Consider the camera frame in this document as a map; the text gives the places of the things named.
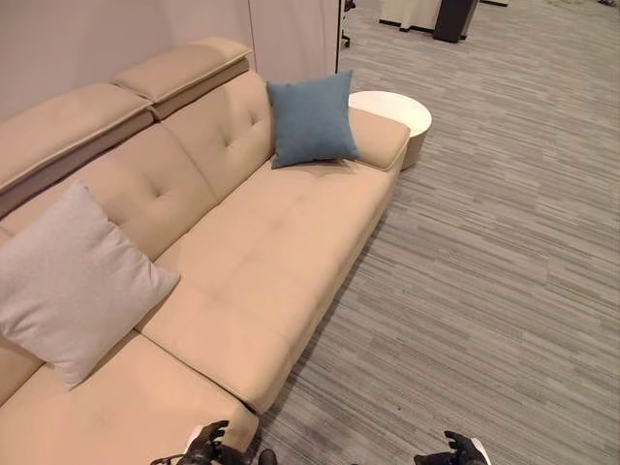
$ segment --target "round side table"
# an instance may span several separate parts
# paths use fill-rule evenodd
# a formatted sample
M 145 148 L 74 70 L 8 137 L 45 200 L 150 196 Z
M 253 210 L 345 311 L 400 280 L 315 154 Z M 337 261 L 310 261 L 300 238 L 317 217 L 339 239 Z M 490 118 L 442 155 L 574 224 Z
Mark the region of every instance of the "round side table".
M 424 138 L 433 121 L 430 111 L 423 104 L 405 95 L 370 90 L 351 94 L 349 106 L 393 119 L 408 126 L 409 146 L 402 170 L 416 164 Z

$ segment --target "beige sofa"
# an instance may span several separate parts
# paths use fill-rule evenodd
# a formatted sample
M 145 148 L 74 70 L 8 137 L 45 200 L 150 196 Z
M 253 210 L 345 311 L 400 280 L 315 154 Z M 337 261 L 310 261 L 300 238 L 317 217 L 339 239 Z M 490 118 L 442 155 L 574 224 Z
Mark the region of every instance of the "beige sofa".
M 351 109 L 360 161 L 272 170 L 249 52 L 180 46 L 0 124 L 0 246 L 79 179 L 181 274 L 72 390 L 0 337 L 0 463 L 147 464 L 218 419 L 250 444 L 386 209 L 408 130 Z

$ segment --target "black furniture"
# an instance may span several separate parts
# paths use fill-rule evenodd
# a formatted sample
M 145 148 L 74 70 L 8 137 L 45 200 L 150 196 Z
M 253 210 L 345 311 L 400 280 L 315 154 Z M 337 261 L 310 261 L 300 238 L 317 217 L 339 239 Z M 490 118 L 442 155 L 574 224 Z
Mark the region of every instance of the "black furniture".
M 356 2 L 354 0 L 345 0 L 345 13 L 355 7 Z M 351 46 L 351 38 L 345 34 L 344 30 L 342 31 L 342 40 L 345 41 L 346 48 L 349 48 Z
M 442 0 L 433 39 L 457 43 L 463 37 L 478 0 Z

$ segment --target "gray carpet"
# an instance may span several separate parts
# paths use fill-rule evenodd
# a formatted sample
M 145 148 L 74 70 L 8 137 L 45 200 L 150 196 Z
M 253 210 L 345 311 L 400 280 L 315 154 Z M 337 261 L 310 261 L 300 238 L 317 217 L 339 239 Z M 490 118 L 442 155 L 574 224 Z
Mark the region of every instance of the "gray carpet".
M 405 465 L 451 428 L 493 465 L 617 464 L 618 9 L 480 5 L 450 45 L 357 4 L 341 68 L 423 102 L 432 133 L 261 447 Z

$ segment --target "gray wall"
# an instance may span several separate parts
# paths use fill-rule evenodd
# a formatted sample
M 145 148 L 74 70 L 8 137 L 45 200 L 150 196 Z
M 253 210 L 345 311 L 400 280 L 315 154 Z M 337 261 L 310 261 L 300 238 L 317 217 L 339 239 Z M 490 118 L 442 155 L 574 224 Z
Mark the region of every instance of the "gray wall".
M 256 44 L 257 68 L 267 79 L 302 80 L 332 73 L 337 4 L 0 0 L 0 119 L 72 88 L 106 80 L 176 44 L 210 35 L 249 47 Z

